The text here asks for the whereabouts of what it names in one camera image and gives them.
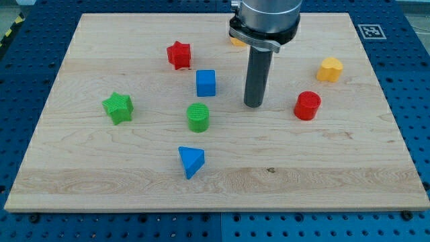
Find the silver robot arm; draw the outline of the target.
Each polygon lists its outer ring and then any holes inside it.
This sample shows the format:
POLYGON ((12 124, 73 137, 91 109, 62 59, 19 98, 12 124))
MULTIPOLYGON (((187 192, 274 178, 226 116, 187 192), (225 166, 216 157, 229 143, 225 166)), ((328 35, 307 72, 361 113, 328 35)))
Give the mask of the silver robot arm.
POLYGON ((260 51, 278 53, 291 41, 300 23, 302 0, 238 0, 229 35, 260 51))

